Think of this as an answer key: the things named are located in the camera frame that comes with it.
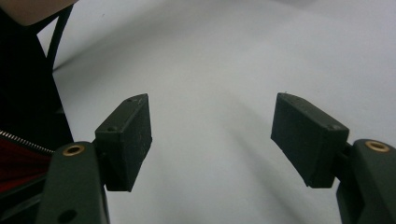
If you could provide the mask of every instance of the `brass screw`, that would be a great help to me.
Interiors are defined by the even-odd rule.
[[[74,145],[64,149],[64,156],[76,156],[77,154],[83,152],[85,149],[82,145]]]
[[[380,143],[380,142],[376,142],[376,141],[367,141],[366,146],[374,151],[377,151],[377,152],[389,152],[390,151],[390,149],[387,145]]]

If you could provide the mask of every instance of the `skin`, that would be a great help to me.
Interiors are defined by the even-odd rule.
[[[20,25],[31,25],[68,7],[77,0],[0,0],[0,8]]]

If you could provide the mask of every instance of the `white surface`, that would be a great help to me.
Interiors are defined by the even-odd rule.
[[[337,183],[306,188],[270,140],[276,94],[340,120],[349,143],[396,146],[395,11],[390,0],[78,2],[54,74],[75,140],[149,95],[153,144],[133,191],[107,194],[112,223],[340,223]]]

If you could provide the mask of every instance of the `zipper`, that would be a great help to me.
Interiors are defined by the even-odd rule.
[[[27,141],[25,139],[22,139],[22,138],[14,135],[12,133],[8,133],[8,132],[2,131],[2,130],[0,130],[0,137],[3,137],[5,139],[7,139],[8,141],[17,143],[17,144],[21,145],[22,147],[26,147],[28,149],[31,149],[31,150],[33,150],[35,152],[43,153],[45,155],[51,156],[55,152],[54,150],[38,146],[38,145],[36,145],[36,144],[34,144],[32,142],[29,142],[29,141]]]

